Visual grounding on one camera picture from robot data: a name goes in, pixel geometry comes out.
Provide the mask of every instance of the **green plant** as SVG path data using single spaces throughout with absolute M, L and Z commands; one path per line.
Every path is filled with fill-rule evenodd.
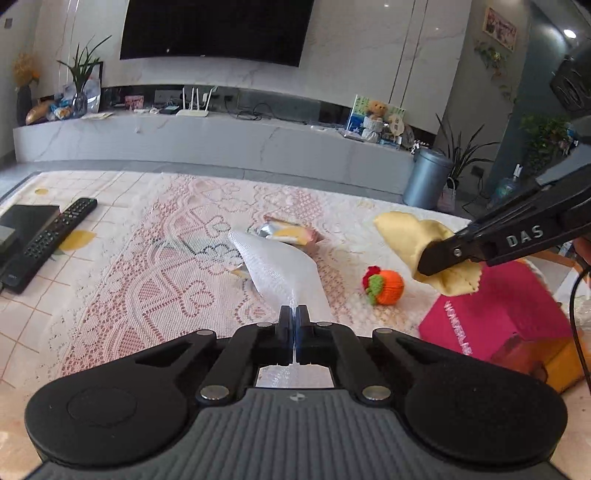
M 476 130 L 476 133 L 472 135 L 468 143 L 465 147 L 462 147 L 462 132 L 459 133 L 457 138 L 453 135 L 452 126 L 450 125 L 449 120 L 447 121 L 447 127 L 449 128 L 449 135 L 447 132 L 447 128 L 443 125 L 443 121 L 439 118 L 439 115 L 436 114 L 437 120 L 439 121 L 439 125 L 441 127 L 441 133 L 443 134 L 443 138 L 447 141 L 447 152 L 443 151 L 441 148 L 438 148 L 442 154 L 446 155 L 447 158 L 453 161 L 453 168 L 449 174 L 449 177 L 452 178 L 454 181 L 457 181 L 458 177 L 462 174 L 464 168 L 468 165 L 476 162 L 483 162 L 483 163 L 492 163 L 493 161 L 488 158 L 475 158 L 474 155 L 478 150 L 483 147 L 488 147 L 490 145 L 496 145 L 499 142 L 488 142 L 484 144 L 472 144 L 478 134 L 482 131 L 485 124 Z
M 563 116 L 545 115 L 526 115 L 521 119 L 521 129 L 530 136 L 524 159 L 527 176 L 539 173 L 566 153 L 570 145 L 567 121 Z
M 493 70 L 493 78 L 501 77 L 505 74 L 507 57 L 500 53 L 495 47 L 485 41 L 479 41 L 475 43 L 474 51 L 480 55 L 486 68 Z
M 90 78 L 90 74 L 92 73 L 92 69 L 100 63 L 98 57 L 92 58 L 92 54 L 95 50 L 100 47 L 103 43 L 109 40 L 112 35 L 109 35 L 106 39 L 98 43 L 92 50 L 88 50 L 88 45 L 92 41 L 92 38 L 86 44 L 86 47 L 80 51 L 80 44 L 76 48 L 76 55 L 74 55 L 74 65 L 70 66 L 67 63 L 58 60 L 57 62 L 68 67 L 70 72 L 72 73 L 72 79 L 74 80 L 74 85 L 76 85 L 76 91 L 78 93 L 82 92 L 86 82 L 88 82 L 88 78 Z
M 498 80 L 495 82 L 498 85 L 501 95 L 505 100 L 511 103 L 515 103 L 517 97 L 515 95 L 515 89 L 511 85 L 507 85 L 507 56 L 499 52 L 494 46 L 490 45 L 485 41 L 476 41 L 474 43 L 474 51 L 480 55 L 482 63 L 484 63 L 487 70 L 492 69 L 491 81 Z

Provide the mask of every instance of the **knitted orange toy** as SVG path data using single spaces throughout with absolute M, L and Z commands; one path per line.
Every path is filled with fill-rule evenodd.
M 369 267 L 362 280 L 371 305 L 394 305 L 404 292 L 404 280 L 394 270 Z

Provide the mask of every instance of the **gray trash can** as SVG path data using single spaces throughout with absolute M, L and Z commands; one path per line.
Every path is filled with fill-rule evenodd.
M 413 173 L 402 201 L 411 207 L 434 209 L 453 168 L 453 162 L 445 155 L 428 148 L 420 148 L 414 158 Z

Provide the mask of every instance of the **floor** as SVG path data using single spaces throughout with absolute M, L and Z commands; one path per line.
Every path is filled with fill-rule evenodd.
M 203 175 L 211 177 L 225 177 L 228 179 L 244 179 L 252 181 L 265 181 L 306 187 L 326 192 L 346 193 L 359 197 L 368 197 L 376 200 L 385 200 L 392 203 L 402 203 L 402 195 L 366 189 L 333 181 L 309 179 L 294 175 L 284 175 L 244 168 L 216 167 L 210 165 L 195 165 L 190 163 L 150 162 L 150 161 L 119 161 L 119 160 L 64 160 L 46 161 L 34 163 L 10 163 L 0 169 L 0 200 L 7 195 L 16 185 L 29 175 L 39 171 L 53 170 L 113 170 L 113 171 L 137 171 L 144 173 L 186 173 L 189 175 Z

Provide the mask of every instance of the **picture frame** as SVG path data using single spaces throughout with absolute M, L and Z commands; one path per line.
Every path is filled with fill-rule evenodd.
M 515 50 L 517 27 L 492 7 L 486 8 L 482 31 L 510 51 Z

